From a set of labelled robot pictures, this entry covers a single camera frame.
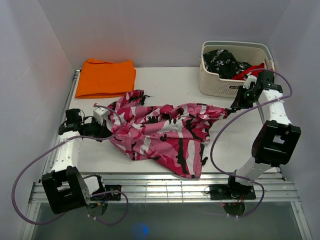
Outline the pink camouflage trousers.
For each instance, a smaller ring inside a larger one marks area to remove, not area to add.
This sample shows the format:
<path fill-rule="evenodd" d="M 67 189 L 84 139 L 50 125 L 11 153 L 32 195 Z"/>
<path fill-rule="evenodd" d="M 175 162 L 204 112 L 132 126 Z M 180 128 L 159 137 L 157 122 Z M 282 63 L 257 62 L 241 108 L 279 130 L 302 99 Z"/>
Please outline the pink camouflage trousers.
<path fill-rule="evenodd" d="M 107 106 L 110 142 L 132 161 L 153 160 L 180 177 L 200 178 L 209 131 L 229 111 L 204 103 L 146 106 L 146 98 L 133 90 Z"/>

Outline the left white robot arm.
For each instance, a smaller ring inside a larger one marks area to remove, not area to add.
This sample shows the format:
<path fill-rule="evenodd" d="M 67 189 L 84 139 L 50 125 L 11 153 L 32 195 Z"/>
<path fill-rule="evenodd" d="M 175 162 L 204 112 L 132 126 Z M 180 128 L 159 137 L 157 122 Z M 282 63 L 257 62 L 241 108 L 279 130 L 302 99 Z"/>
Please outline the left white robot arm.
<path fill-rule="evenodd" d="M 91 196 L 100 200 L 106 187 L 98 174 L 83 177 L 78 168 L 80 147 L 84 137 L 102 140 L 112 133 L 107 128 L 109 110 L 97 107 L 92 116 L 79 108 L 65 111 L 65 121 L 58 129 L 59 144 L 51 171 L 41 182 L 54 214 L 62 214 L 89 205 Z"/>

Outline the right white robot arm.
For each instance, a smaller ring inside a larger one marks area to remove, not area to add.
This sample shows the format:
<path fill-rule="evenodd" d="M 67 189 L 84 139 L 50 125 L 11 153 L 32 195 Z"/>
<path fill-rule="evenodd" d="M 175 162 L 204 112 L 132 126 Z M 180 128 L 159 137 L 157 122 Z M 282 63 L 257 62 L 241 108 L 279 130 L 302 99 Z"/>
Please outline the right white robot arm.
<path fill-rule="evenodd" d="M 275 83 L 271 70 L 262 70 L 257 76 L 248 74 L 243 86 L 238 88 L 231 109 L 238 111 L 257 106 L 263 126 L 253 141 L 248 161 L 228 178 L 225 191 L 230 198 L 252 194 L 255 180 L 291 159 L 301 129 L 289 120 L 282 97 L 283 89 Z"/>

